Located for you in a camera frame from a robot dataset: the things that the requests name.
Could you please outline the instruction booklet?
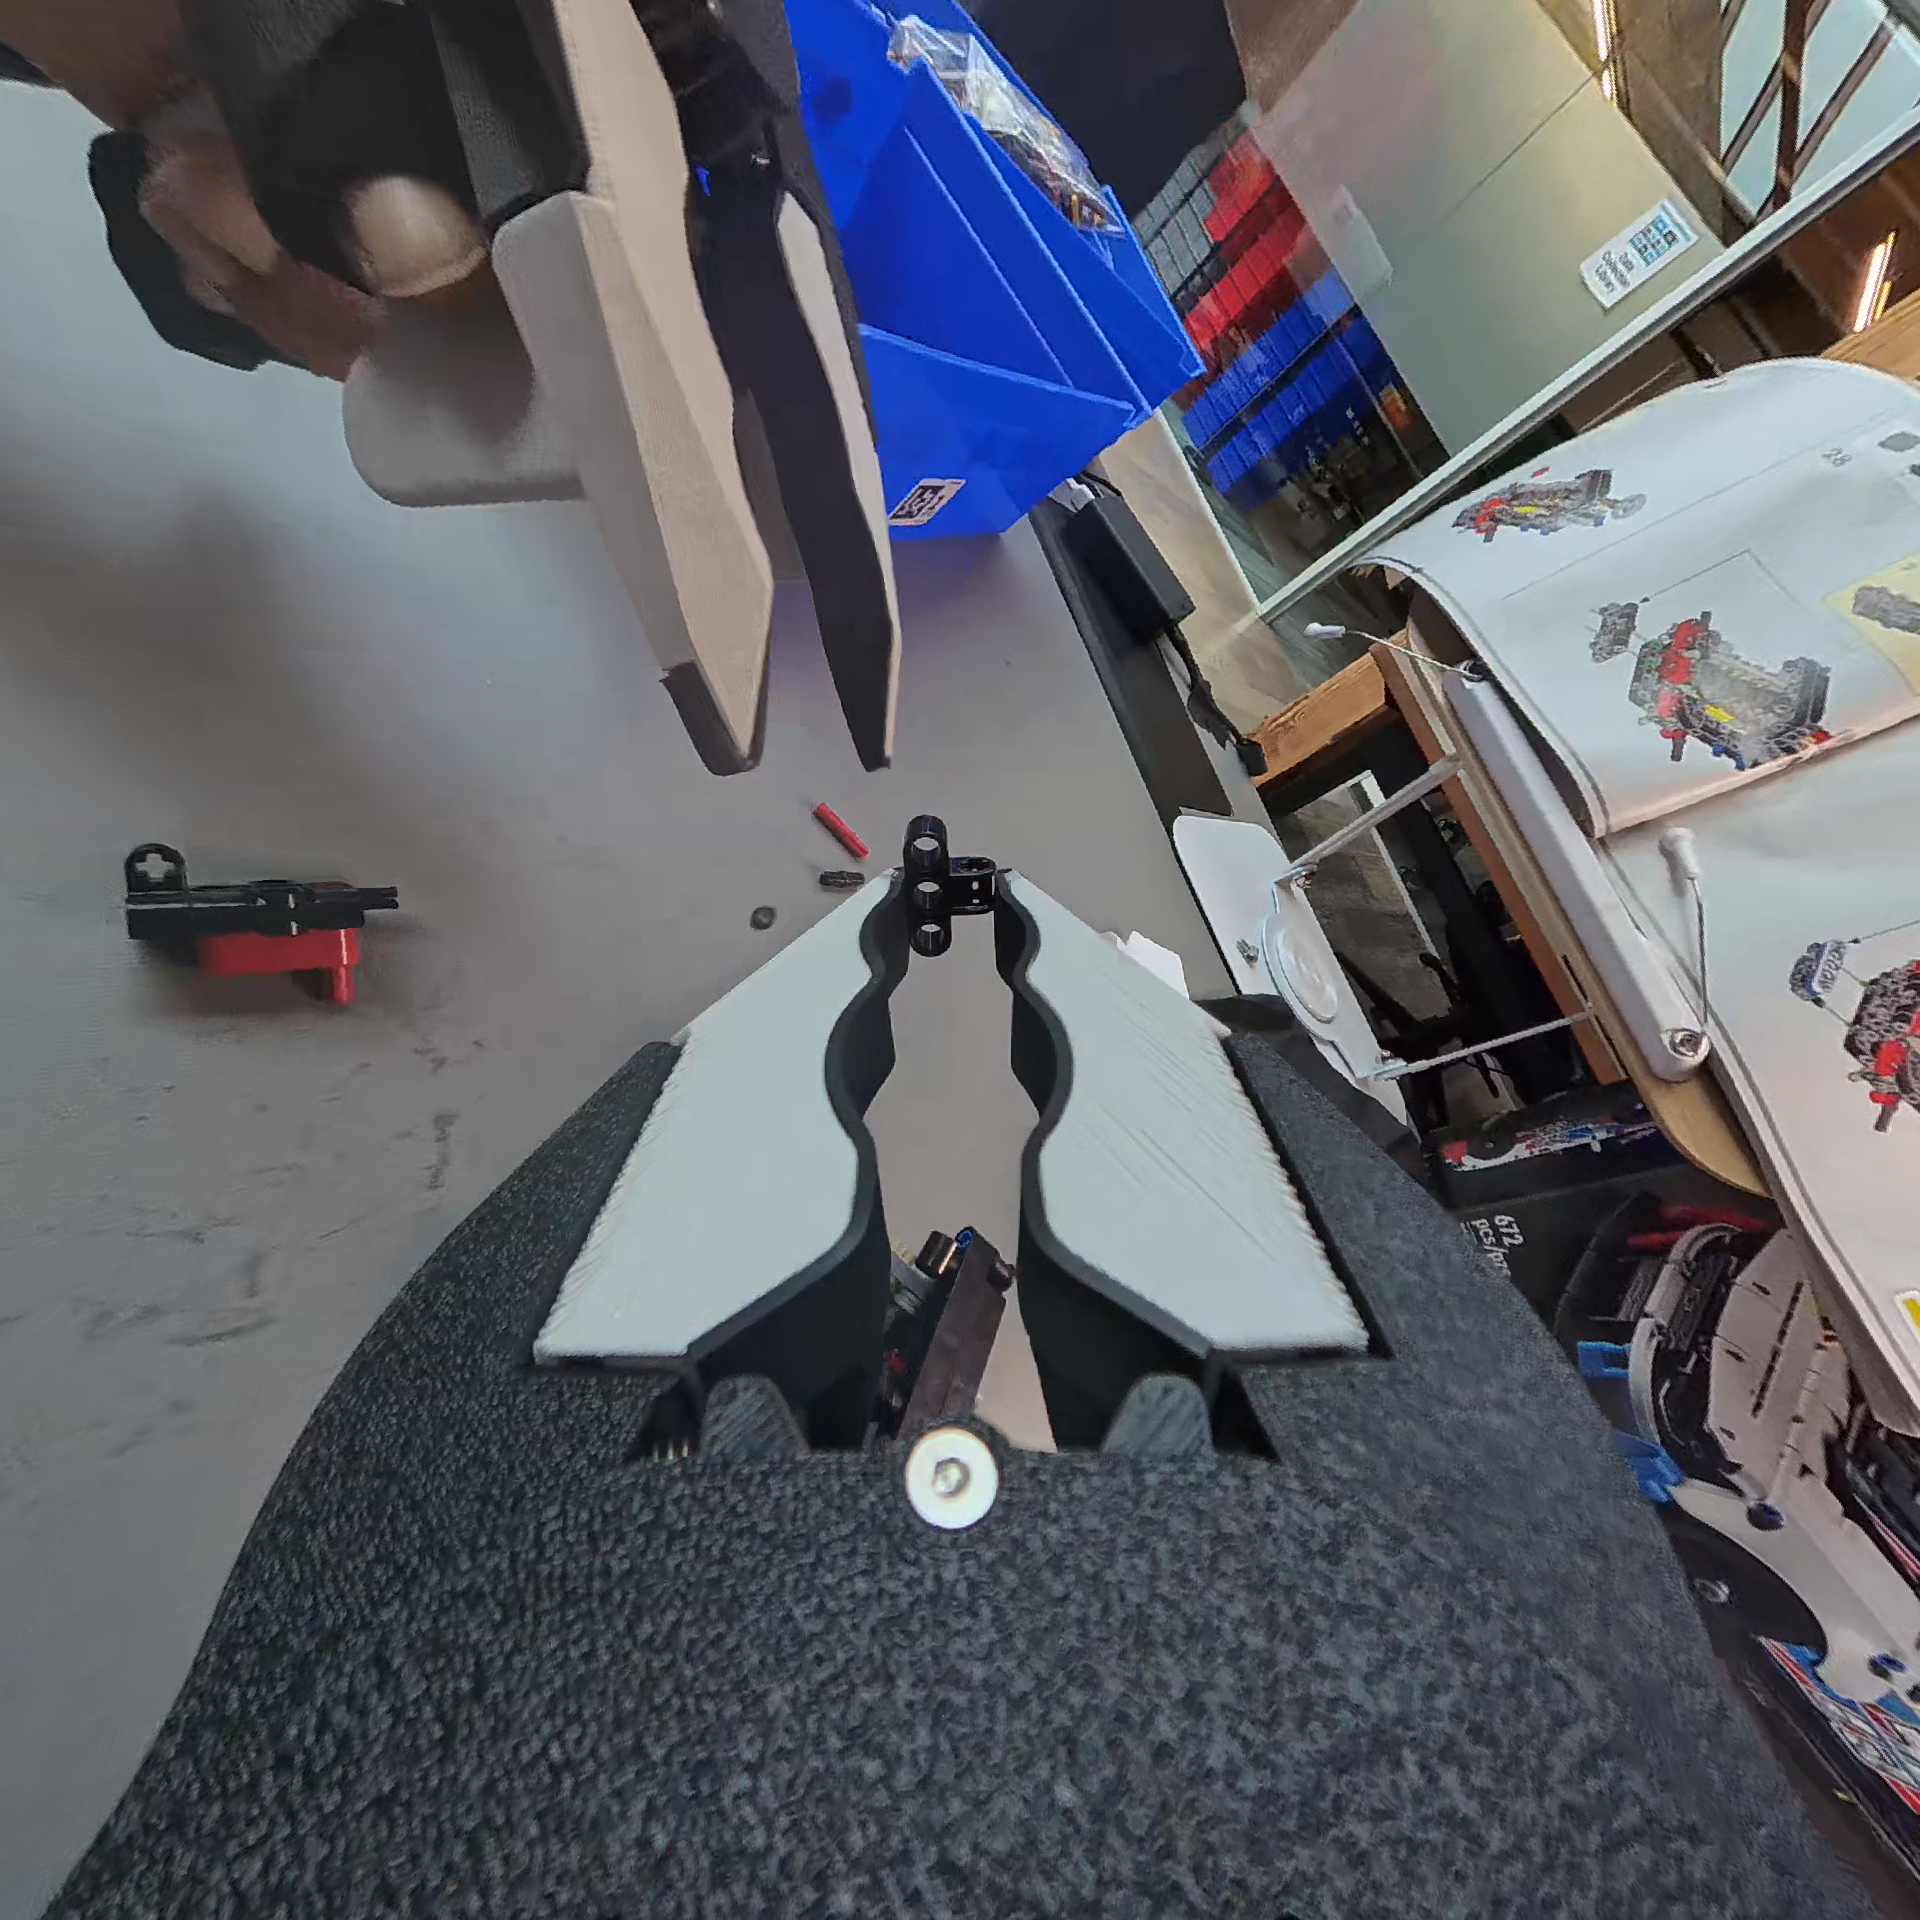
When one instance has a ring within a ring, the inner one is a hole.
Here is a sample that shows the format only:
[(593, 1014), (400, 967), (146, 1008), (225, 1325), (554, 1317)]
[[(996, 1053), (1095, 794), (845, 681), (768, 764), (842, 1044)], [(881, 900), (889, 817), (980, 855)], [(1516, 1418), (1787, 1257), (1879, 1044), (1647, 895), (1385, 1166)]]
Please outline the instruction booklet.
[(1774, 359), (1378, 541), (1531, 845), (1692, 997), (1873, 1416), (1918, 1401), (1918, 402)]

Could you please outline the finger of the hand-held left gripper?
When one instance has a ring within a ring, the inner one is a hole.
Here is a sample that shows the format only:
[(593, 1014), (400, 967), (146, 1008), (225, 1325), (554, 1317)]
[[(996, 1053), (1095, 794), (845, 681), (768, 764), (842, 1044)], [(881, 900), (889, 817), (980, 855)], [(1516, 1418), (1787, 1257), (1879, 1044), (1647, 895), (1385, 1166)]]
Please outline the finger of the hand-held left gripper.
[(761, 753), (773, 570), (692, 269), (679, 117), (631, 4), (554, 12), (589, 156), (577, 219), (619, 386), (619, 426), (590, 450), (604, 469), (631, 454), (660, 547), (640, 625), (703, 764), (733, 775)]
[(694, 173), (688, 251), (733, 410), (754, 416), (764, 445), (850, 749), (881, 771), (899, 711), (899, 604), (871, 377), (785, 9), (637, 3), (631, 12)]

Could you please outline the black brick subassembly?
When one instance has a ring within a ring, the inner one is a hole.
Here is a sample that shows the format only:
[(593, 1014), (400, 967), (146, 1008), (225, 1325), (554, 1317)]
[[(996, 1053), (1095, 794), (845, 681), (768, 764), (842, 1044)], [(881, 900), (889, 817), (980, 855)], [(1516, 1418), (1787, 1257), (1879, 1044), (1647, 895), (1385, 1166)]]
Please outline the black brick subassembly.
[(185, 855), (162, 842), (134, 847), (124, 860), (124, 879), (125, 933), (142, 942), (357, 932), (370, 915), (400, 905), (392, 885), (335, 879), (190, 884)]

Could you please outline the toy car box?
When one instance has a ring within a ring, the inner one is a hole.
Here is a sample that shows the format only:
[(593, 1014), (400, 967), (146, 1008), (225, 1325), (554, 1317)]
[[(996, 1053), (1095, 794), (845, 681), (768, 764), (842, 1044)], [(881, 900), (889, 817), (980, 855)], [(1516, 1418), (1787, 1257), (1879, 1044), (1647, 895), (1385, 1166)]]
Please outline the toy car box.
[(1629, 1085), (1421, 1146), (1586, 1382), (1743, 1692), (1913, 1875), (1916, 1440), (1867, 1409), (1778, 1209)]

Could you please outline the wooden side table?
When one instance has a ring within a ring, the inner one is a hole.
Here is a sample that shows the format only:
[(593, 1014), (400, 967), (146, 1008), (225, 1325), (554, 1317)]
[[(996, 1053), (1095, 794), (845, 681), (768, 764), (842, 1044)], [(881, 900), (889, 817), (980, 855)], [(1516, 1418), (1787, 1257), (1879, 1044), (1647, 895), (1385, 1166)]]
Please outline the wooden side table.
[(1265, 789), (1329, 775), (1387, 731), (1401, 729), (1401, 661), (1404, 647), (1398, 640), (1377, 639), (1363, 658), (1263, 719), (1252, 731), (1263, 756), (1263, 771), (1250, 778), (1252, 783)]

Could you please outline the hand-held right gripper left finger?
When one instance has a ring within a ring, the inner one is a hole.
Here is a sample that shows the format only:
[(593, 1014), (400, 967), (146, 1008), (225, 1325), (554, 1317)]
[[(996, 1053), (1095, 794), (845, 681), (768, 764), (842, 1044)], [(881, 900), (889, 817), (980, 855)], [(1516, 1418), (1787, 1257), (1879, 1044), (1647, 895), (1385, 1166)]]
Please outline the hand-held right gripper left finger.
[(907, 970), (899, 871), (868, 879), (675, 1039), (534, 1360), (845, 1373), (889, 1301), (871, 1105)]

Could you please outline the red brick beam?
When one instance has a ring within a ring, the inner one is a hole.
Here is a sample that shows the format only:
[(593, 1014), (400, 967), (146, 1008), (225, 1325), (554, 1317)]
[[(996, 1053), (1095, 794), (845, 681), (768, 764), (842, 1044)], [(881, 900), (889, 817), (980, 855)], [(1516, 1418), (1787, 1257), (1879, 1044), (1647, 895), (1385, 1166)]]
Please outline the red brick beam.
[(361, 929), (305, 929), (298, 933), (199, 933), (190, 942), (193, 967), (216, 979), (286, 978), (314, 999), (352, 1006), (361, 967)]

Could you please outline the white book stand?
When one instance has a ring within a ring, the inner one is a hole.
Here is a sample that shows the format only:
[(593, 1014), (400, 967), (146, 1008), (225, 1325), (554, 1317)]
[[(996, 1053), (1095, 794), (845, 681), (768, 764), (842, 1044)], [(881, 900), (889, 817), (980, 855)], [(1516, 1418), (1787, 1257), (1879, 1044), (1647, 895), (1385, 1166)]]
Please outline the white book stand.
[(1462, 1002), (1423, 1027), (1511, 1069), (1524, 1095), (1556, 1075), (1550, 1036), (1564, 1036), (1588, 1078), (1631, 1085), (1679, 1155), (1726, 1188), (1769, 1201), (1764, 1166), (1706, 1069), (1706, 1040), (1668, 961), (1606, 889), (1586, 889), (1570, 851), (1535, 847), (1519, 800), (1508, 797), (1494, 748), (1455, 701), (1467, 679), (1460, 631), (1427, 608), (1398, 636), (1403, 727), (1329, 775), (1261, 789), (1256, 820), (1185, 813), (1170, 841), (1233, 992), (1272, 990), (1301, 1017), (1310, 1042), (1358, 1091), (1393, 1116), (1412, 1080), (1437, 1058), (1389, 1056), (1340, 959), (1319, 889), (1332, 862), (1408, 855), (1441, 922)]

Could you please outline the black brick connector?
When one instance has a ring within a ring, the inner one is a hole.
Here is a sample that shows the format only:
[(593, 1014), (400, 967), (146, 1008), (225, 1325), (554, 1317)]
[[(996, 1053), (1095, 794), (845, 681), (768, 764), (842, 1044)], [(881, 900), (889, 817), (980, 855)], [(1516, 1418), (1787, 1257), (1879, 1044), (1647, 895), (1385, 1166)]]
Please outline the black brick connector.
[(900, 841), (900, 911), (917, 956), (936, 958), (951, 947), (951, 925), (996, 909), (1000, 866), (987, 855), (954, 853), (943, 819), (909, 819)]

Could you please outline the clear bag of brick parts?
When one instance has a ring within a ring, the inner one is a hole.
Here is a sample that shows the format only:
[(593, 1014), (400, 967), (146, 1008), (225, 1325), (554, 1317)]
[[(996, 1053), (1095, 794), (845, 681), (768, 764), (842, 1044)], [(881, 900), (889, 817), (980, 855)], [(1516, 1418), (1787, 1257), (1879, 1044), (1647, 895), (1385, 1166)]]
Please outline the clear bag of brick parts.
[(1077, 140), (1038, 106), (981, 37), (907, 12), (889, 29), (886, 56), (904, 71), (924, 67), (951, 104), (1072, 227), (1104, 239), (1121, 232), (1115, 205)]

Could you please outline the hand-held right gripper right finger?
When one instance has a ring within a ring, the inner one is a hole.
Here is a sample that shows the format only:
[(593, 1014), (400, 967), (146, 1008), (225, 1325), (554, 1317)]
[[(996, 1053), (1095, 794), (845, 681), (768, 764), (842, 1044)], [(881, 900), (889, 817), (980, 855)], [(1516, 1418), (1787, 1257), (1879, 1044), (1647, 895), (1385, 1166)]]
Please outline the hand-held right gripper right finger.
[(1021, 1151), (1021, 1317), (1043, 1364), (1358, 1356), (1367, 1328), (1222, 1033), (1030, 877), (996, 879)]

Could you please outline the person's left hand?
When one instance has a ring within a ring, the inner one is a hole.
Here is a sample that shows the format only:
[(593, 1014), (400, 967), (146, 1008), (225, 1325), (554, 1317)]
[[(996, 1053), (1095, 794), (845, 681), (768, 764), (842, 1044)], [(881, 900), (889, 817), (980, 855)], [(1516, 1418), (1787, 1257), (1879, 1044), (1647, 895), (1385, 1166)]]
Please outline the person's left hand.
[(347, 277), (284, 251), (180, 30), (172, 3), (2, 6), (3, 80), (64, 92), (107, 123), (89, 184), (108, 251), (165, 342), (241, 372), (280, 363), (343, 380), (378, 342), (386, 296), (444, 298), (487, 268), (480, 226), (416, 176), (347, 188)]

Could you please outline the white wall sign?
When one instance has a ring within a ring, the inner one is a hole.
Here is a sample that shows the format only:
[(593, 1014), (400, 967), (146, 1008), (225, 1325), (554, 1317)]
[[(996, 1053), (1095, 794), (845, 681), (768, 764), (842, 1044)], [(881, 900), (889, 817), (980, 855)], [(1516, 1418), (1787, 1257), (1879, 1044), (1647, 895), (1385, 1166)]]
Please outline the white wall sign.
[(1595, 304), (1611, 310), (1695, 243), (1692, 219), (1670, 197), (1661, 197), (1588, 254), (1578, 264), (1578, 277)]

